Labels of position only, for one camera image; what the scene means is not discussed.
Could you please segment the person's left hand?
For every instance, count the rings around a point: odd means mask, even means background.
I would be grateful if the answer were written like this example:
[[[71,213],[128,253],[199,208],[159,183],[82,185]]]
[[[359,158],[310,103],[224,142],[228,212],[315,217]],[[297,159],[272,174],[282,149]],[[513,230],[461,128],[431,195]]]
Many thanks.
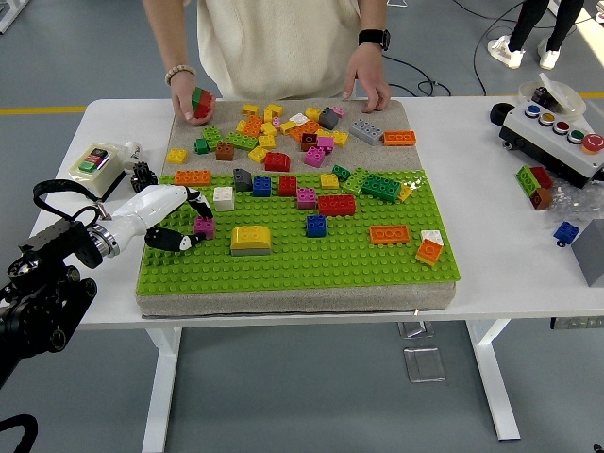
[[[344,99],[352,95],[356,82],[361,84],[367,95],[363,113],[386,109],[392,97],[392,89],[386,81],[382,50],[377,44],[363,43],[353,52],[344,77]]]

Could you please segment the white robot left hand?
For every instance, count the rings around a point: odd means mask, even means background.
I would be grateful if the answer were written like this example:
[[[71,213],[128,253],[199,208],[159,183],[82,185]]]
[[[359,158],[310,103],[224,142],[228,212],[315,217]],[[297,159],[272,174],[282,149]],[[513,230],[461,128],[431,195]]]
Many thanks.
[[[105,255],[119,255],[135,236],[144,236],[149,247],[170,252],[185,251],[206,240],[206,233],[184,235],[159,227],[161,221],[185,202],[197,210],[199,216],[213,218],[207,198],[198,190],[168,184],[146,187],[117,209],[109,221],[97,224],[105,230],[103,238],[108,248]]]

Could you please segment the person's right hand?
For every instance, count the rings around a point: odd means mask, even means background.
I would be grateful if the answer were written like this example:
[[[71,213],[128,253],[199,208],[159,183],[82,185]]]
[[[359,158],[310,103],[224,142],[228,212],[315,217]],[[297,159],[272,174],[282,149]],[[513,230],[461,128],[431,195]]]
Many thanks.
[[[215,108],[214,97],[210,101],[210,109],[205,117],[197,118],[194,116],[192,105],[192,96],[196,88],[196,78],[190,72],[179,72],[171,78],[171,95],[175,115],[192,126],[202,126],[207,124]]]

